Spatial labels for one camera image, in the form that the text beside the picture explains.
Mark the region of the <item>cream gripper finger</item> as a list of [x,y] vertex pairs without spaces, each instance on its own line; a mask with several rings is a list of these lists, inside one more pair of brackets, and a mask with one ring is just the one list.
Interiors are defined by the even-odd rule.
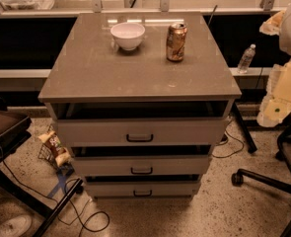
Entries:
[[267,21],[261,24],[259,31],[269,36],[279,35],[284,14],[285,11],[282,10],[271,16]]
[[275,64],[272,67],[256,121],[263,127],[275,127],[290,113],[291,60],[283,66]]

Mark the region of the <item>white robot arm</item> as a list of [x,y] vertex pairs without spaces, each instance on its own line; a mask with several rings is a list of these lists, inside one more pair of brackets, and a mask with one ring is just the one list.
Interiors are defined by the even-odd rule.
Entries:
[[291,113],[291,3],[259,28],[266,35],[279,36],[279,48],[290,55],[284,65],[274,64],[268,77],[266,95],[259,107],[256,121],[263,127],[282,123]]

